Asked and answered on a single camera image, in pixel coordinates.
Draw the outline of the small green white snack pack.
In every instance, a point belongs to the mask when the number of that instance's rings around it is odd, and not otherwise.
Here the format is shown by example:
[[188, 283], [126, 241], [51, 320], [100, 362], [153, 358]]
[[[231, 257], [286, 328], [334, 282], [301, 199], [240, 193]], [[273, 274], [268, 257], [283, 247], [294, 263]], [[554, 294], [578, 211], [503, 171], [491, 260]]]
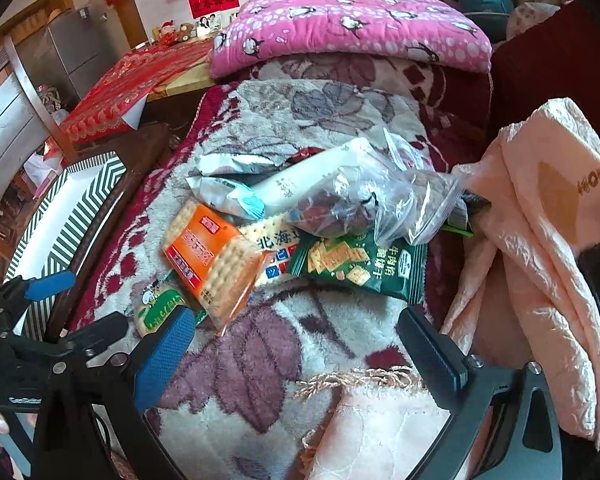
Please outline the small green white snack pack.
[[194, 314], [198, 326], [207, 317], [207, 312], [194, 305], [176, 285], [168, 281], [155, 280], [149, 284], [140, 297], [134, 311], [134, 324], [140, 338], [155, 333], [176, 307], [186, 307]]

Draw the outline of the orange soda cracker pack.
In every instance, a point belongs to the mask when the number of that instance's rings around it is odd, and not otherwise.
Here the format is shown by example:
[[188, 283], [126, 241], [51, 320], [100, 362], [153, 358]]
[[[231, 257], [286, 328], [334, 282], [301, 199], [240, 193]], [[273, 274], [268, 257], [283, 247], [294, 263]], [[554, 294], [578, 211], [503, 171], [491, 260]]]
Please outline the orange soda cracker pack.
[[188, 200], [175, 216], [162, 250], [219, 335], [246, 306], [273, 255], [196, 200]]

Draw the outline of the dark green cracker pack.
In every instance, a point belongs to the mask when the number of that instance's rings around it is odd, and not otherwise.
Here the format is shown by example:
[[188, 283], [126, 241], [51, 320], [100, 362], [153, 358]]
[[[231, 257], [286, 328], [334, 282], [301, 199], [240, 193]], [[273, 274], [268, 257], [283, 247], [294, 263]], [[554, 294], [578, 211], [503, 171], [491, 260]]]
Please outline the dark green cracker pack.
[[414, 306], [425, 300], [427, 257], [426, 245], [411, 246], [402, 238], [381, 248], [372, 232], [337, 238], [304, 233], [288, 272], [298, 278], [365, 289]]

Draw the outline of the clear bag of dried dates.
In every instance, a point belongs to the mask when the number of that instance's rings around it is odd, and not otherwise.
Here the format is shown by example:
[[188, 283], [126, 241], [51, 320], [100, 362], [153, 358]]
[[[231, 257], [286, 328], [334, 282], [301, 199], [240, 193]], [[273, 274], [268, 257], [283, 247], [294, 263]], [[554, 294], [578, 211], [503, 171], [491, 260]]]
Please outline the clear bag of dried dates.
[[462, 196], [464, 179], [434, 170], [402, 136], [386, 131], [385, 140], [387, 154], [358, 139], [352, 162], [309, 188], [286, 220], [324, 238], [370, 232], [381, 248], [399, 238], [428, 243]]

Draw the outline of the Hokkaido cracker pack blue white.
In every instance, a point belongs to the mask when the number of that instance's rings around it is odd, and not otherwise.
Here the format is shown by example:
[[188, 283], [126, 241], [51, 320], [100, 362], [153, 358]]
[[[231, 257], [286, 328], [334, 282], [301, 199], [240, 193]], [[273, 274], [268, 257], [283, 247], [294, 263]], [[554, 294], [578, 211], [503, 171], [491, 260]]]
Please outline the Hokkaido cracker pack blue white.
[[256, 281], [257, 288], [271, 287], [294, 279], [288, 268], [299, 246], [300, 234], [287, 222], [286, 214], [276, 214], [240, 226], [238, 231], [260, 250], [268, 253], [268, 260]]

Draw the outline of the long white snack pack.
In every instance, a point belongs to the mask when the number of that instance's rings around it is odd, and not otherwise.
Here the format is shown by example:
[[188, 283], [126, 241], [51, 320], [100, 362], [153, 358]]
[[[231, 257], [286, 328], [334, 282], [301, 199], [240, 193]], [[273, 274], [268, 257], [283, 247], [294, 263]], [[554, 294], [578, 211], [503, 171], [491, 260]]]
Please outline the long white snack pack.
[[363, 155], [372, 151], [370, 142], [355, 138], [279, 171], [252, 189], [264, 203], [265, 215], [274, 216], [293, 207], [311, 188], [330, 177], [340, 167], [354, 166]]

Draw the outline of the white striped tray box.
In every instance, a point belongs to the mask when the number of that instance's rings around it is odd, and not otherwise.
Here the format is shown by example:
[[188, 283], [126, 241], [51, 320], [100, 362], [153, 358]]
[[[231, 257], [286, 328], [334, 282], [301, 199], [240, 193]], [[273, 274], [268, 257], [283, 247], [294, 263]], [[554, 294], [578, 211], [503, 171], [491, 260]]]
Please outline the white striped tray box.
[[64, 169], [24, 229], [5, 280], [67, 271], [100, 207], [125, 174], [125, 164], [114, 151]]

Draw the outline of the wooden chair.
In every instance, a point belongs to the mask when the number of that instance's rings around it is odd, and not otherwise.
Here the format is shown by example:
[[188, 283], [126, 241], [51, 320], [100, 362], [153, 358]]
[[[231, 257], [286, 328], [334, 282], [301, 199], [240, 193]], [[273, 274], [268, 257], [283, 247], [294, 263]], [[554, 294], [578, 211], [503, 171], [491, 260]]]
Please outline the wooden chair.
[[52, 138], [68, 162], [78, 154], [46, 110], [12, 38], [0, 47], [0, 201], [23, 163]]

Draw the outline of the silver blue snack pack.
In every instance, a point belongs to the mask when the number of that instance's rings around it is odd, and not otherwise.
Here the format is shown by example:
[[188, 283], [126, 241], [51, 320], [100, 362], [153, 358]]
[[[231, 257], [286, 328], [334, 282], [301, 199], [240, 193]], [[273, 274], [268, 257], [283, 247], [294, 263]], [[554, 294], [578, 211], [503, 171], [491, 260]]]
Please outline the silver blue snack pack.
[[249, 186], [220, 177], [187, 177], [193, 196], [206, 206], [232, 217], [257, 221], [265, 215], [265, 203]]

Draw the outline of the silver grey snack pack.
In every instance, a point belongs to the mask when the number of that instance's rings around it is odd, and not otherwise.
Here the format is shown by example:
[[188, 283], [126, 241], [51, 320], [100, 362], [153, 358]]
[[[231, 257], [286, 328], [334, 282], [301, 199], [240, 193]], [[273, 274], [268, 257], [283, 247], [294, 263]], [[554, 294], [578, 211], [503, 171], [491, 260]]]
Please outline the silver grey snack pack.
[[194, 162], [190, 174], [199, 177], [229, 176], [230, 174], [269, 174], [290, 165], [290, 157], [211, 153], [199, 156]]

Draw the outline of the pink plastic bag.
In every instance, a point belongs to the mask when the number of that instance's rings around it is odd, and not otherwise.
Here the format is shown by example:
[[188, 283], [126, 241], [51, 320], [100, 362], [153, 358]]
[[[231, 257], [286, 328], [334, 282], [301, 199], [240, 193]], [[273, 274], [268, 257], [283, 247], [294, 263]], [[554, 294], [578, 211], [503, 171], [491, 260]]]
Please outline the pink plastic bag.
[[572, 99], [504, 127], [455, 173], [486, 200], [442, 324], [491, 362], [535, 360], [559, 426], [600, 442], [600, 311], [577, 265], [600, 244], [600, 137]]

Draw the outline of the santa plush toy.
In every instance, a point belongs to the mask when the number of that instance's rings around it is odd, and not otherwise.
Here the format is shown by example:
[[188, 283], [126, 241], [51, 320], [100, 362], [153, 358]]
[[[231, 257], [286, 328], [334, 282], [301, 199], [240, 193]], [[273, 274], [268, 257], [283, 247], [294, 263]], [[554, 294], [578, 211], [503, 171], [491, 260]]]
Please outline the santa plush toy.
[[178, 42], [178, 28], [174, 21], [166, 21], [159, 27], [158, 43], [163, 47], [170, 47]]

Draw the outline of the teddy bear plush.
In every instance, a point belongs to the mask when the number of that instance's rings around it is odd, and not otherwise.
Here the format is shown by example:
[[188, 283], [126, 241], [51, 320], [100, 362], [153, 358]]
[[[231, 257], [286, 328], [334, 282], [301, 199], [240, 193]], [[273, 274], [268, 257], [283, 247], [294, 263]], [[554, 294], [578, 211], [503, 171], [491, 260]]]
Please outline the teddy bear plush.
[[178, 42], [186, 42], [196, 37], [196, 27], [192, 23], [183, 23], [178, 28]]

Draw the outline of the framed photo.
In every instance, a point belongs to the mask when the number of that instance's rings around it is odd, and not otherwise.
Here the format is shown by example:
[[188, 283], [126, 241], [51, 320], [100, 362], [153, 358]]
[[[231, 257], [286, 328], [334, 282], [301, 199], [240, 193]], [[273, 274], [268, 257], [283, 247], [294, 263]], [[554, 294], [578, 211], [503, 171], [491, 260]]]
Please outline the framed photo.
[[197, 21], [196, 33], [198, 37], [208, 37], [217, 34], [222, 28], [222, 16], [211, 13], [202, 16]]

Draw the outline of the pink penguin quilt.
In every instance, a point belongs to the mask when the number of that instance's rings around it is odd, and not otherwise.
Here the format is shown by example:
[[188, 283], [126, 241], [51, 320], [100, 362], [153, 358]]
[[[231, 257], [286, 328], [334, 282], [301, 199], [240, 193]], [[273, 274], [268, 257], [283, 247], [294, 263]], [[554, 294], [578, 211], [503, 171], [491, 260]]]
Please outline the pink penguin quilt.
[[220, 79], [270, 58], [332, 52], [485, 74], [492, 44], [441, 0], [250, 0], [214, 38], [210, 74]]

